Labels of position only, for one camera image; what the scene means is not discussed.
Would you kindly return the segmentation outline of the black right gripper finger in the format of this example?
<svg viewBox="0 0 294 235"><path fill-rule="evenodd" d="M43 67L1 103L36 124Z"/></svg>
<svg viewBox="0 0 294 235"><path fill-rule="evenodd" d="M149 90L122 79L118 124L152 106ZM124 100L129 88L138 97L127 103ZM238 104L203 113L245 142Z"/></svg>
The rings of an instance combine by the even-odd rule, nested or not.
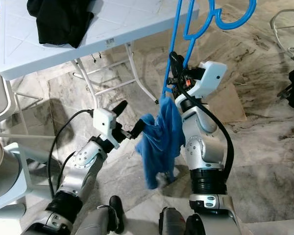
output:
<svg viewBox="0 0 294 235"><path fill-rule="evenodd" d="M184 74L184 61L185 58L175 51L169 53L170 71L174 79L179 79Z"/></svg>

